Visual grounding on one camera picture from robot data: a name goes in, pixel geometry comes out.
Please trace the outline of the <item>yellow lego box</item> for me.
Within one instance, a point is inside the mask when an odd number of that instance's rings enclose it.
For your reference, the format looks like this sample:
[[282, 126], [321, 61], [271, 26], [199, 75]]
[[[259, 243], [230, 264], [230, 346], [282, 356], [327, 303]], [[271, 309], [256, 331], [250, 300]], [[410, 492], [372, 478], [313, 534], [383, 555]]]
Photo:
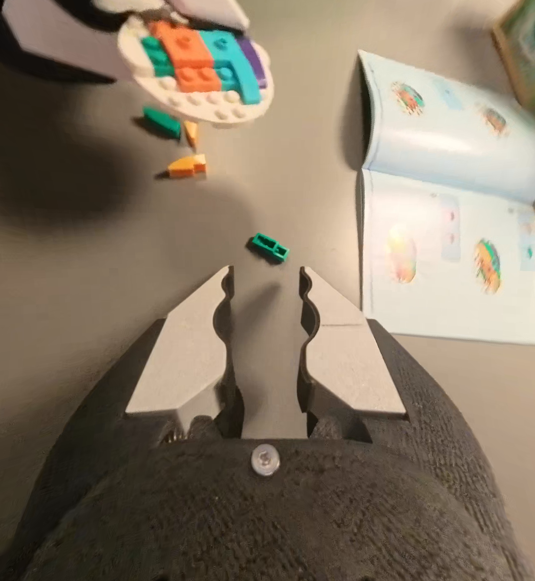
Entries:
[[535, 1], [516, 1], [491, 35], [516, 100], [535, 117]]

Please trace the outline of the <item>white round lego assembly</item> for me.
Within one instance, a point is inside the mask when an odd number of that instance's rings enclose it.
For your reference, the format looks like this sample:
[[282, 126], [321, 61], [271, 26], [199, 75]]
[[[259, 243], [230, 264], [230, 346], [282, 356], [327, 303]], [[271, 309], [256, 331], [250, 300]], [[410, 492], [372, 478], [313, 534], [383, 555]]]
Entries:
[[117, 42], [134, 82], [181, 120], [232, 128], [259, 119], [273, 101], [269, 55], [245, 36], [132, 15]]

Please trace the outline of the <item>green lego brick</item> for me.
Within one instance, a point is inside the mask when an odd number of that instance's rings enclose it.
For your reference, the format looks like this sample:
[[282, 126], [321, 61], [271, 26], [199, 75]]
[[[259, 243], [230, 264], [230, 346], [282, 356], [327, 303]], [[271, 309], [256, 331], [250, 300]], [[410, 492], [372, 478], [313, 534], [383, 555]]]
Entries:
[[248, 246], [250, 250], [259, 253], [266, 260], [276, 264], [285, 263], [290, 255], [289, 248], [271, 236], [260, 232], [250, 238]]

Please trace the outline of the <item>orange curved lego piece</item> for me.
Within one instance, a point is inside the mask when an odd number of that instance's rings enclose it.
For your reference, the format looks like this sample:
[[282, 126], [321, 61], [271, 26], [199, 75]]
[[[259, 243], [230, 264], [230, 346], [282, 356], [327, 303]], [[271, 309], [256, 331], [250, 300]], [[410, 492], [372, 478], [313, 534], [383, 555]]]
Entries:
[[197, 175], [205, 176], [207, 163], [205, 154], [195, 154], [176, 159], [167, 166], [166, 173], [169, 178], [188, 178]]

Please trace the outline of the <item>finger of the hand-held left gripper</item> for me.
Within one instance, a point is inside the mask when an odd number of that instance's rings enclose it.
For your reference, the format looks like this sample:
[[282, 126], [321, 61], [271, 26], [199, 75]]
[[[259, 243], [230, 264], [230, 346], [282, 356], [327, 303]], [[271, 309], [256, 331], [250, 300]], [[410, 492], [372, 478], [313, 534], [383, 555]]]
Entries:
[[168, 1], [181, 15], [194, 20], [232, 28], [249, 29], [250, 21], [237, 1]]
[[131, 73], [118, 49], [128, 12], [102, 1], [4, 1], [2, 18], [25, 52], [117, 81]]

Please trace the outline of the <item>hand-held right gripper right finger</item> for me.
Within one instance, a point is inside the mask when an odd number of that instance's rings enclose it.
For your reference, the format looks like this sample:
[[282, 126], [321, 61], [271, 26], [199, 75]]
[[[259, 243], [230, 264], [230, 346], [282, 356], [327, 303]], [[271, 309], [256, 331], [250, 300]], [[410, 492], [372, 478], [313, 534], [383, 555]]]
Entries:
[[391, 373], [362, 311], [310, 267], [300, 268], [300, 349], [297, 397], [311, 437], [332, 418], [340, 438], [369, 440], [369, 418], [408, 418]]

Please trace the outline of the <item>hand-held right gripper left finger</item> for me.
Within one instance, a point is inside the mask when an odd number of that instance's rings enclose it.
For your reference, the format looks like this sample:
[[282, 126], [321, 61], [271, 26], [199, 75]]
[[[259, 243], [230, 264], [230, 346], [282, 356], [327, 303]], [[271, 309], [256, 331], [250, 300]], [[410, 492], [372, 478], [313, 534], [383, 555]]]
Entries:
[[181, 436], [187, 435], [195, 418], [205, 416], [224, 438], [241, 438], [244, 402], [231, 346], [234, 296], [235, 268], [227, 265], [170, 310], [126, 405], [126, 416], [164, 419]]

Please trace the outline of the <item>pale blue instruction booklet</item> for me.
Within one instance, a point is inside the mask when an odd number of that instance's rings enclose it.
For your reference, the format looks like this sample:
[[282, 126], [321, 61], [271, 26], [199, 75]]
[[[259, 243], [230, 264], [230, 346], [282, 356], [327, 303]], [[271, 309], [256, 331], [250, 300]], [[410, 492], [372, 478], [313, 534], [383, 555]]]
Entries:
[[362, 310], [397, 335], [535, 346], [535, 118], [359, 50]]

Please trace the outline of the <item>teal curved lego piece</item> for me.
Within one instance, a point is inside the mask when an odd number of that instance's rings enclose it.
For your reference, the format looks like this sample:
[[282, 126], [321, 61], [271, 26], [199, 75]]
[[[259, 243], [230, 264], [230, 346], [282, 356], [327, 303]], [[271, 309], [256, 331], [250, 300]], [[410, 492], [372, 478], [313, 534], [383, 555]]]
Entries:
[[143, 124], [159, 135], [180, 141], [182, 124], [179, 120], [152, 106], [142, 107]]

